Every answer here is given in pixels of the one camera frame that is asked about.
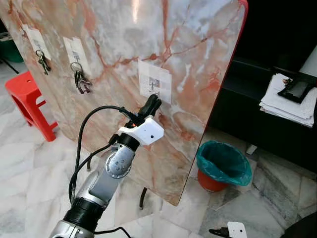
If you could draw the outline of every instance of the robotic arm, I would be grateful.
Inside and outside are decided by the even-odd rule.
[[[164,129],[153,119],[160,105],[161,100],[151,95],[137,115],[112,137],[116,142],[101,156],[97,169],[87,177],[50,238],[94,237],[97,222],[129,173],[137,148],[163,137]]]

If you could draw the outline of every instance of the red bucket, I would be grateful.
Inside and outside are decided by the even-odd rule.
[[[200,170],[198,170],[198,182],[200,183],[200,185],[204,189],[206,189],[206,190],[208,190],[210,192],[221,191],[221,190],[225,189],[226,187],[228,187],[228,185],[229,185],[227,183],[218,182],[216,180],[213,180],[212,178],[210,178],[209,176],[205,175]]]

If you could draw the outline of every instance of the black metal stand leg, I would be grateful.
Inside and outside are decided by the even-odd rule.
[[[87,171],[90,171],[90,162],[91,162],[91,159],[92,159],[92,158],[90,158],[90,159],[87,161]]]
[[[142,191],[142,193],[141,193],[140,204],[139,204],[140,210],[143,209],[144,197],[145,197],[145,194],[147,193],[147,190],[148,190],[148,189],[147,189],[146,187],[144,187],[144,188],[143,188],[143,191]]]
[[[19,74],[19,71],[16,70],[15,68],[13,68],[13,66],[10,65],[8,61],[6,61],[5,59],[2,59],[2,58],[1,58],[1,61],[3,61],[6,65],[8,65],[16,74]]]

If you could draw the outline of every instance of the trash bin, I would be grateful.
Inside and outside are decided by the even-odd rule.
[[[198,181],[209,191],[220,191],[228,184],[246,186],[252,172],[247,158],[233,146],[218,141],[204,143],[197,152]]]

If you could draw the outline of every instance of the red plastic stool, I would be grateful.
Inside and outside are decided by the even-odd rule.
[[[11,79],[5,83],[5,88],[29,126],[36,126],[47,141],[55,140],[56,136],[54,135],[53,129],[57,126],[57,122],[49,125],[40,111],[39,107],[46,103],[45,100],[36,104],[36,99],[42,94],[36,86],[30,72],[23,73]]]

